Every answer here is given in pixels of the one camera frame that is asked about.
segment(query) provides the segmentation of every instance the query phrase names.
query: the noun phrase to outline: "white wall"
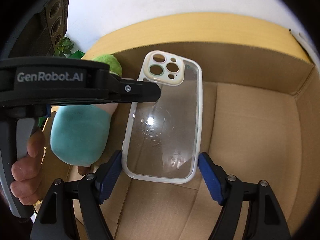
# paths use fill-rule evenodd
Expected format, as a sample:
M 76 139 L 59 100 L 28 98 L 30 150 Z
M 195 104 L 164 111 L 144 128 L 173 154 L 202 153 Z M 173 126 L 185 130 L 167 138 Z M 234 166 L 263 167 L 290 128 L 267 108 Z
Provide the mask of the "white wall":
M 281 0 L 70 0 L 67 36 L 86 52 L 101 36 L 122 27 L 186 12 L 229 12 L 307 34 Z

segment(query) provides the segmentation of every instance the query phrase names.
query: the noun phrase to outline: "transparent back panel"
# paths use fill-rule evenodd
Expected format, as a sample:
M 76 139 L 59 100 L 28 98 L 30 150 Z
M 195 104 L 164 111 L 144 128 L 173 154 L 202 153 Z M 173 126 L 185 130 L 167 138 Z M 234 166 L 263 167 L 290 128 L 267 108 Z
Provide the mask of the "transparent back panel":
M 159 85 L 156 103 L 137 105 L 127 166 L 136 174 L 183 179 L 193 169 L 198 127 L 198 69 L 185 61 L 179 86 Z

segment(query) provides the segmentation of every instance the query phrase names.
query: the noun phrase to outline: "gray handle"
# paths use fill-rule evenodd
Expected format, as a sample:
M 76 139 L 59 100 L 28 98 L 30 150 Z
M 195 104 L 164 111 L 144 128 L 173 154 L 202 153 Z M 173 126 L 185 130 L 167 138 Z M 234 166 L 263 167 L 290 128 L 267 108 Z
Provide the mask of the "gray handle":
M 28 218 L 34 213 L 33 206 L 24 206 L 12 194 L 10 184 L 14 182 L 11 167 L 17 160 L 27 155 L 27 142 L 36 131 L 37 125 L 37 118 L 7 117 L 5 120 L 0 120 L 0 181 L 10 210 L 16 217 Z

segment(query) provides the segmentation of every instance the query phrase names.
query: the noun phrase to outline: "hand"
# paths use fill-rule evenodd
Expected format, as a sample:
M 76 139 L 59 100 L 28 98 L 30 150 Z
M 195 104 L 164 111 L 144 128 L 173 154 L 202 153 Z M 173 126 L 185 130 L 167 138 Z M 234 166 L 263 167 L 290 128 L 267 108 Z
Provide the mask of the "hand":
M 41 161 L 44 153 L 45 139 L 38 129 L 28 140 L 27 155 L 16 161 L 11 168 L 14 182 L 10 188 L 12 194 L 24 205 L 32 205 L 39 200 Z

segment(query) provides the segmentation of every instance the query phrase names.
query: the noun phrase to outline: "blue trigger part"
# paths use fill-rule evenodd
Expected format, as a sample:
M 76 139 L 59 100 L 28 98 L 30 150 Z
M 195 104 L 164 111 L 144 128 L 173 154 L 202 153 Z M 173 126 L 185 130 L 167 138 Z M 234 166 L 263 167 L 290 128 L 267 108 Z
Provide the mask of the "blue trigger part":
M 222 205 L 224 198 L 221 193 L 221 184 L 203 153 L 199 154 L 198 166 L 212 199 L 217 201 L 219 205 Z
M 96 188 L 99 191 L 99 204 L 108 199 L 122 171 L 121 166 L 122 151 L 116 151 L 107 163 L 100 165 L 95 172 Z

